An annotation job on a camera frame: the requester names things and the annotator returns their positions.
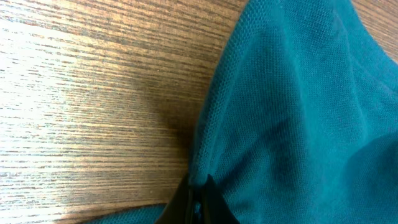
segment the knit fabric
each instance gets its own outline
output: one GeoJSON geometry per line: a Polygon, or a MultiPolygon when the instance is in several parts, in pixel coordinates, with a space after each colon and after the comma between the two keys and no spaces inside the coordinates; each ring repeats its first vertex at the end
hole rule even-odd
{"type": "Polygon", "coordinates": [[[397,91],[348,0],[252,0],[198,120],[190,184],[211,174],[241,223],[398,223],[397,91]]]}

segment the wooden table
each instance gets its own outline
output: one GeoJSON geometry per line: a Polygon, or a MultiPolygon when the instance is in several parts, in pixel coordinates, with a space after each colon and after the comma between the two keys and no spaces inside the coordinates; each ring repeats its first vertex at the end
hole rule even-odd
{"type": "MultiPolygon", "coordinates": [[[[246,0],[0,0],[0,223],[165,203],[246,0]]],[[[357,0],[398,61],[398,3],[357,0]]]]}

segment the table surface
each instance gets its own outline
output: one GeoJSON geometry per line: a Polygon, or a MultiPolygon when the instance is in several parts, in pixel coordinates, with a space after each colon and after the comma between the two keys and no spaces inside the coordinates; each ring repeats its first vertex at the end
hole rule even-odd
{"type": "MultiPolygon", "coordinates": [[[[246,0],[0,0],[0,223],[165,203],[246,0]]],[[[398,61],[398,3],[356,0],[398,61]]]]}

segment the black plastic piece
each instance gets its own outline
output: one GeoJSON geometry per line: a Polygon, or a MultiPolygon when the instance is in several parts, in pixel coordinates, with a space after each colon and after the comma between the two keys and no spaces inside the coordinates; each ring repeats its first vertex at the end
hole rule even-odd
{"type": "Polygon", "coordinates": [[[239,224],[229,210],[211,175],[198,190],[188,186],[188,174],[182,179],[173,199],[167,204],[155,224],[198,224],[194,219],[193,203],[201,203],[203,224],[239,224]]]}

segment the teal cloth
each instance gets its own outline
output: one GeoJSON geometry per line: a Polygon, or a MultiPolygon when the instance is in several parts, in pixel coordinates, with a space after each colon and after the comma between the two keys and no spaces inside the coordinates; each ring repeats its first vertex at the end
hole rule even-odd
{"type": "MultiPolygon", "coordinates": [[[[349,1],[252,0],[198,120],[190,183],[211,174],[241,223],[398,223],[397,91],[349,1]]],[[[94,223],[153,223],[162,208],[94,223]]]]}

